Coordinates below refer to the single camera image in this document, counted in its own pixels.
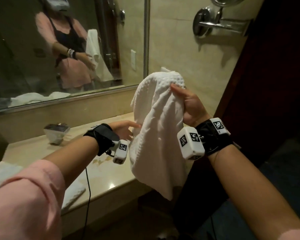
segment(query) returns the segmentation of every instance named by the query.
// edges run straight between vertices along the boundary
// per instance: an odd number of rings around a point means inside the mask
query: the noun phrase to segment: white towel
[[[0,185],[8,178],[19,173],[23,167],[13,165],[5,161],[0,162]],[[62,209],[69,206],[86,190],[85,186],[79,182],[78,178],[66,189],[62,203]]]
[[[9,107],[15,107],[24,104],[33,104],[33,103],[54,100],[54,99],[62,99],[70,95],[71,95],[70,93],[66,93],[66,92],[53,92],[49,96],[45,97],[36,92],[29,92],[17,97],[12,97],[11,104],[9,105]]]
[[[170,84],[184,87],[177,72],[155,72],[138,86],[131,102],[135,129],[129,146],[132,173],[140,182],[172,200],[172,188],[183,186],[187,174],[177,133],[183,128],[184,102],[175,97]]]
[[[98,31],[96,29],[88,30],[86,53],[92,56],[91,60],[96,65],[96,70],[92,72],[92,76],[101,82],[113,80],[113,76],[101,56]]]

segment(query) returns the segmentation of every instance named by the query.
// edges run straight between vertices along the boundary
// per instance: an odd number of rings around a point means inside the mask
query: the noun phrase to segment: black tank top
[[[68,49],[73,49],[75,52],[85,52],[83,47],[83,42],[85,42],[84,38],[79,37],[77,32],[72,26],[71,19],[68,16],[65,16],[66,20],[68,21],[70,25],[70,32],[69,33],[63,33],[56,29],[55,25],[53,24],[50,16],[48,13],[45,12],[45,15],[49,18],[51,25],[53,27],[54,35],[56,36],[56,40],[67,47]],[[56,59],[56,65],[57,67],[61,60],[67,59],[68,57],[66,55],[60,54],[58,58]]]

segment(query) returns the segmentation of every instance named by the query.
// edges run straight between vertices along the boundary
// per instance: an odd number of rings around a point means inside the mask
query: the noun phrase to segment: black wrist strap
[[[227,133],[219,134],[211,120],[206,120],[196,127],[206,155],[211,155],[228,145],[233,144]]]
[[[83,136],[90,136],[96,139],[99,145],[98,156],[104,154],[110,147],[115,144],[113,141],[119,141],[119,136],[112,131],[107,124],[101,124],[90,128]]]

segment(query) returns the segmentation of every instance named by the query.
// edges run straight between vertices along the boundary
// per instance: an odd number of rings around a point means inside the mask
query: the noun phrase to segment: silver tissue box holder
[[[70,127],[65,123],[48,124],[43,128],[44,133],[50,144],[60,145],[63,141],[63,137],[69,132]]]

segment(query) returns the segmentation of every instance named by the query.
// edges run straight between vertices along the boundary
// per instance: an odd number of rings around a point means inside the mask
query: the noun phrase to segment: marble countertop
[[[8,145],[3,161],[27,167],[32,162],[42,159],[70,143],[76,137],[82,136],[88,128],[101,124],[120,120],[134,120],[133,113],[127,113],[116,117],[96,121],[93,123],[73,127],[64,137],[60,146],[50,145],[46,135],[34,137],[24,141],[18,141]],[[112,162],[112,157],[107,154],[96,156],[87,167],[88,178],[91,189],[91,199],[96,199],[105,193],[114,190],[116,187],[125,185],[134,180],[135,177],[130,169],[129,156],[123,165]],[[85,171],[79,176],[79,180],[86,186],[86,191],[70,206],[70,210],[86,203],[89,199],[88,183]]]

